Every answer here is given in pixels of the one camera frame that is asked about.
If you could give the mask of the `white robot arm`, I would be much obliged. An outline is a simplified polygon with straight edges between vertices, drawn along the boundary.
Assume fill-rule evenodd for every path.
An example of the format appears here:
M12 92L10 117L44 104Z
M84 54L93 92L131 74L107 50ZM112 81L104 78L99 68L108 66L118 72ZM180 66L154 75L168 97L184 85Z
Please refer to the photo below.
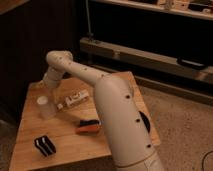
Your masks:
M97 114L117 171L165 171L128 80L73 61L69 51L50 51L43 80L55 89L65 73L93 87Z

